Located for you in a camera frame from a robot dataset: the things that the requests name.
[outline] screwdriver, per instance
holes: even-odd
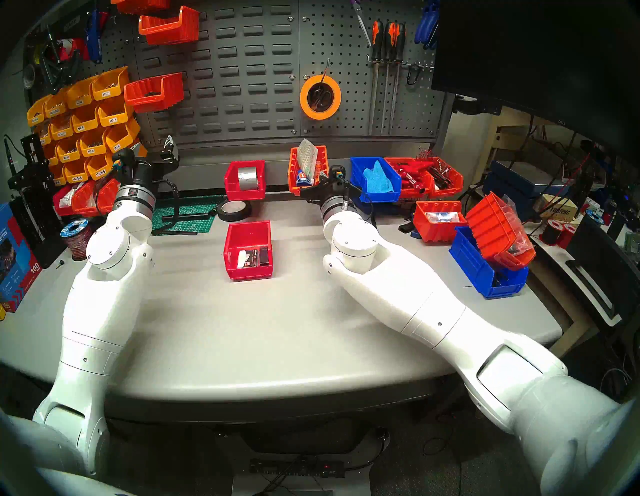
[[[398,94],[398,81],[400,80],[400,68],[402,67],[403,55],[404,55],[404,41],[406,40],[406,28],[401,22],[398,26],[397,46],[396,46],[396,82],[394,83],[394,96],[391,100],[391,117],[389,118],[389,126],[387,128],[388,134],[391,134],[391,126],[394,123],[394,117],[396,116],[396,98]]]
[[[382,104],[382,125],[380,126],[380,134],[383,132],[385,126],[385,119],[387,118],[387,88],[389,87],[389,64],[396,61],[397,41],[398,41],[399,28],[397,22],[388,22],[385,27],[385,42],[384,42],[384,62],[387,64],[387,71],[385,74],[385,92],[383,94]]]
[[[376,113],[376,100],[378,100],[378,67],[382,60],[382,21],[379,19],[373,22],[371,29],[371,63],[373,64],[373,84],[371,85],[371,102],[369,103],[369,134],[373,134],[373,119]]]

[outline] floor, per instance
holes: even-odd
[[[0,407],[9,415],[31,418],[47,388],[0,365]],[[425,413],[432,406],[410,403],[363,414],[387,427],[391,439],[371,469],[372,496],[540,494],[516,440],[470,401],[437,419]],[[220,432],[214,426],[115,421],[109,428],[105,483],[138,496],[230,494],[232,473],[216,445]]]

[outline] green cutting mat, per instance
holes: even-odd
[[[181,214],[202,214],[209,212],[213,207],[222,203],[224,196],[192,196],[180,199]],[[153,226],[159,229],[167,222],[162,221],[164,215],[173,215],[173,199],[160,200],[154,210]],[[214,216],[207,220],[189,220],[178,222],[171,228],[172,231],[196,231],[209,232],[213,224]]]

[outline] black electrical tape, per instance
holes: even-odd
[[[244,208],[238,211],[234,209],[234,211],[227,210],[225,212],[225,205],[236,203],[244,204]],[[239,220],[244,220],[251,215],[251,203],[240,200],[225,200],[221,204],[218,204],[216,207],[216,213],[218,214],[218,218],[224,222],[238,222]]]

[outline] orange tape roll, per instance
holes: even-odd
[[[333,101],[329,108],[324,111],[318,112],[316,110],[313,110],[311,108],[311,105],[309,104],[309,92],[311,91],[311,88],[313,88],[313,86],[322,81],[322,77],[322,74],[318,74],[317,76],[307,79],[307,82],[303,84],[302,90],[300,91],[300,108],[304,110],[305,114],[307,114],[308,117],[314,120],[328,119],[333,114],[335,114],[336,110],[338,110],[338,107],[340,106],[340,100],[342,97],[340,86],[338,86],[338,83],[336,83],[333,78],[325,76],[323,84],[328,86],[331,92],[333,92]]]

